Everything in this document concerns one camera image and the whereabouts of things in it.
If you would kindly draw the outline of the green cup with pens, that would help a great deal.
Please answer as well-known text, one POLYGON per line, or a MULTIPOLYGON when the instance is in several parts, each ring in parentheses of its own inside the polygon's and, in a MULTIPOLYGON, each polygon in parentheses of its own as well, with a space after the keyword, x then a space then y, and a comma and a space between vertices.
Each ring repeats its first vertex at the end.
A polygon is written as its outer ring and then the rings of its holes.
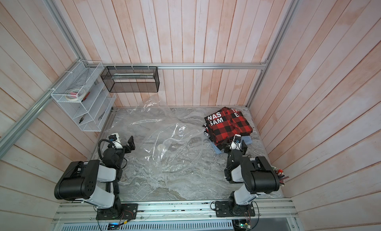
POLYGON ((289 178, 289 176, 286 176, 282 169, 279 169, 277 167, 272 167, 273 171, 277 175, 280 184, 284 185, 285 181, 289 178))

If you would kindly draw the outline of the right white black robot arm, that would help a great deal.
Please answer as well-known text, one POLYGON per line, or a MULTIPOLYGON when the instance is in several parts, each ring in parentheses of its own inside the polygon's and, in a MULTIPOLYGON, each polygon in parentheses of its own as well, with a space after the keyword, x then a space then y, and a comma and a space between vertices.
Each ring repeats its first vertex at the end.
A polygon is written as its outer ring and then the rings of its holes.
POLYGON ((240 183, 242 186, 232 192, 232 206, 247 206, 260 193, 270 194, 278 191, 280 181, 267 159, 263 156, 254 159, 245 156, 247 145, 238 137, 227 146, 228 159, 224 170, 225 178, 230 183, 240 183))

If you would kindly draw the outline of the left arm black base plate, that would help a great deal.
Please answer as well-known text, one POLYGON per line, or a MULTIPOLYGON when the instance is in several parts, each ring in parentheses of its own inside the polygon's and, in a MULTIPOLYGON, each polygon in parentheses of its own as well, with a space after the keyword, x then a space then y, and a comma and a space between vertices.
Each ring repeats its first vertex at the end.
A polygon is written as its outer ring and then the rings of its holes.
POLYGON ((138 212, 137 203, 114 205, 108 209, 97 211, 96 220, 135 220, 138 212))

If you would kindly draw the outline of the grey black plaid shirt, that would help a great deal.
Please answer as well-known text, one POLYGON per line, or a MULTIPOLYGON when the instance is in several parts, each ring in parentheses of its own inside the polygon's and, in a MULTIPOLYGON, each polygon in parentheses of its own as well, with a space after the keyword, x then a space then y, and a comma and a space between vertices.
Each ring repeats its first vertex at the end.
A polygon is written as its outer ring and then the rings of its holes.
POLYGON ((215 139, 215 136, 212 132, 209 131, 208 127, 207 126, 204 126, 204 134, 205 136, 210 140, 210 142, 212 143, 212 145, 214 145, 216 148, 218 148, 219 150, 223 150, 225 147, 226 147, 226 144, 221 142, 221 143, 217 143, 216 142, 216 139, 215 139))

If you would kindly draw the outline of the clear plastic vacuum bag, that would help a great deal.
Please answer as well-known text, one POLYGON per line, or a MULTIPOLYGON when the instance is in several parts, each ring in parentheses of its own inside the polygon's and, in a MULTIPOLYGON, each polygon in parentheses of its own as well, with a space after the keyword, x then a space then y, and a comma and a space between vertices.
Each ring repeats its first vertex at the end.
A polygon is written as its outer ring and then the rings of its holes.
POLYGON ((119 183, 123 201, 221 199, 224 158, 204 134, 201 113, 178 113, 156 97, 132 109, 119 109, 107 135, 118 133, 136 149, 126 155, 119 183))

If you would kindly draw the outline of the aluminium frame rail right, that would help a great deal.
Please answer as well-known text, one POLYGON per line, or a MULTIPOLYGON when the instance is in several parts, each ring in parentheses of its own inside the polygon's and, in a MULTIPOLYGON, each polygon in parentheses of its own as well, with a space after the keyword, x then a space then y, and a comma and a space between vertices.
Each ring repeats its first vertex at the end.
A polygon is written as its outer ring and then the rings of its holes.
POLYGON ((269 67, 276 50, 279 48, 282 37, 297 11, 300 0, 274 0, 264 30, 261 34, 257 52, 253 60, 259 59, 261 68, 254 73, 252 83, 244 105, 249 108, 259 90, 264 73, 269 67))

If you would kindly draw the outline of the red black plaid shirt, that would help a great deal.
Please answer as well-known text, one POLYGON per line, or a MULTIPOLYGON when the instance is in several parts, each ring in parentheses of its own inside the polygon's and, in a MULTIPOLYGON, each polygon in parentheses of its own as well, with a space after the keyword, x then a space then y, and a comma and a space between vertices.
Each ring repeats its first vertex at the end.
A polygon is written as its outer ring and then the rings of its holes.
POLYGON ((235 127, 228 121, 215 123, 213 125, 205 123, 204 125, 214 134, 217 143, 228 143, 236 134, 235 127))
POLYGON ((215 145, 232 141, 236 134, 249 136, 253 132, 252 126, 237 109, 223 107, 206 116, 204 120, 207 132, 215 145))

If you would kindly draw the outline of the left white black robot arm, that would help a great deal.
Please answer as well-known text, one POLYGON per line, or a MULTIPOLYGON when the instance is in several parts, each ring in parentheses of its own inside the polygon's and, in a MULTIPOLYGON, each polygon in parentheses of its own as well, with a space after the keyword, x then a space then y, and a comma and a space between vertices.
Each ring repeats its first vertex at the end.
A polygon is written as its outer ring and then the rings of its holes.
POLYGON ((124 145, 118 133, 99 140, 97 152, 99 159, 88 162, 71 162, 54 189, 57 200, 83 201, 98 209, 117 209, 121 207, 119 184, 125 154, 136 149, 131 136, 124 145))

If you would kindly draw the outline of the aluminium frame rail back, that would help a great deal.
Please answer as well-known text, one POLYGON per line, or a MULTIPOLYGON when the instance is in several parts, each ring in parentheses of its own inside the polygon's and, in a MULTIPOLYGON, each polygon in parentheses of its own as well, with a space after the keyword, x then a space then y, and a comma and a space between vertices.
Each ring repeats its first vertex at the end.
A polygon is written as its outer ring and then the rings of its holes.
MULTIPOLYGON (((96 67, 101 62, 88 62, 88 67, 96 67)), ((158 70, 195 70, 195 69, 265 69, 266 63, 101 63, 104 67, 152 68, 158 70)))

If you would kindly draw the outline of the light blue shirt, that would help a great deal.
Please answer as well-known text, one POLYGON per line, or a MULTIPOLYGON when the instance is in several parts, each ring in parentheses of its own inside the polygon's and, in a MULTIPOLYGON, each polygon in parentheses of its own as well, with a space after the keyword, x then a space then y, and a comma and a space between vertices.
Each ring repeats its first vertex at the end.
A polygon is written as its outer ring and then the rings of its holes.
POLYGON ((250 136, 234 138, 232 141, 220 145, 215 145, 211 141, 212 147, 215 150, 216 154, 228 154, 232 149, 237 149, 242 153, 242 155, 245 155, 248 149, 248 145, 252 143, 253 141, 251 140, 250 136))

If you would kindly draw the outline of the aluminium frame rail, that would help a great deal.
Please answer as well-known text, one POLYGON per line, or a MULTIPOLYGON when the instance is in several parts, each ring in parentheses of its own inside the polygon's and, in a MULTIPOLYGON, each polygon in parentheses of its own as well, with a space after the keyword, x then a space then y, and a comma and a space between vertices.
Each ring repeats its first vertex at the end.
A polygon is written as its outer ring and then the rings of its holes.
POLYGON ((253 60, 259 59, 261 68, 254 73, 252 83, 244 105, 249 108, 259 90, 264 73, 269 67, 276 50, 279 48, 282 37, 297 11, 300 0, 274 0, 264 30, 261 34, 257 52, 253 60))
POLYGON ((37 117, 45 110, 53 100, 52 93, 58 85, 72 72, 72 70, 82 62, 81 59, 75 60, 71 66, 51 85, 44 94, 25 112, 22 117, 5 132, 1 137, 1 159, 11 149, 11 147, 21 138, 37 117))
MULTIPOLYGON (((88 62, 88 67, 96 67, 101 62, 88 62)), ((195 69, 265 69, 266 63, 101 63, 104 67, 152 68, 158 70, 195 70, 195 69)))

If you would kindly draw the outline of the tape roll in shelf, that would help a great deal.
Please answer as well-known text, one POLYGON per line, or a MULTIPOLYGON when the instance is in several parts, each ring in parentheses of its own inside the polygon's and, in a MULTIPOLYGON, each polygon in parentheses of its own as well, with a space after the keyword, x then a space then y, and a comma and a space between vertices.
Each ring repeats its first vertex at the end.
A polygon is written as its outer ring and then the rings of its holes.
POLYGON ((83 88, 71 89, 64 96, 69 102, 82 101, 85 96, 85 90, 83 88))

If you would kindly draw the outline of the aluminium frame rail left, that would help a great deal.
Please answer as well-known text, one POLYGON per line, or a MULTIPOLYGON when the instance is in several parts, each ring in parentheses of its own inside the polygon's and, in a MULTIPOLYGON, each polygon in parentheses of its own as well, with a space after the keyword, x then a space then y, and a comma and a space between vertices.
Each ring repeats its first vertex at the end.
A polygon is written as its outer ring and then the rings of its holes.
POLYGON ((1 159, 11 149, 11 147, 21 138, 37 117, 45 110, 53 100, 52 93, 58 85, 72 72, 72 70, 82 62, 81 59, 75 60, 71 66, 51 85, 44 94, 25 112, 22 117, 5 132, 1 137, 1 159))

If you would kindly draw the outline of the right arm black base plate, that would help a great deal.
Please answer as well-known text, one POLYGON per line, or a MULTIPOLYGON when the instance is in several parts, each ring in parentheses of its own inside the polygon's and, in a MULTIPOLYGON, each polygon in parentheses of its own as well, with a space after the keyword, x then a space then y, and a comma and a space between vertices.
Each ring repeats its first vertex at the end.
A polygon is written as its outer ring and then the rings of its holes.
POLYGON ((216 216, 223 217, 254 217, 255 209, 252 205, 237 205, 234 201, 214 202, 216 216))

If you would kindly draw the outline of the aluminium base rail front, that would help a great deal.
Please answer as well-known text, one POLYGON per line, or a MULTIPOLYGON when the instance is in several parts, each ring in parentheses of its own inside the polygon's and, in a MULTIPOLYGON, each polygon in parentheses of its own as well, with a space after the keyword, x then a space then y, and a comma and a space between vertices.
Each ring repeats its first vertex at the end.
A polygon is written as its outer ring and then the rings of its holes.
MULTIPOLYGON (((188 221, 188 220, 216 220, 214 203, 212 200, 188 201, 136 201, 135 222, 149 221, 188 221)), ((249 218, 251 224, 265 218, 297 218, 296 208, 288 198, 256 199, 250 210, 255 215, 243 215, 234 219, 249 218)), ((95 223, 96 208, 85 203, 63 203, 53 217, 53 224, 65 223, 95 223)))

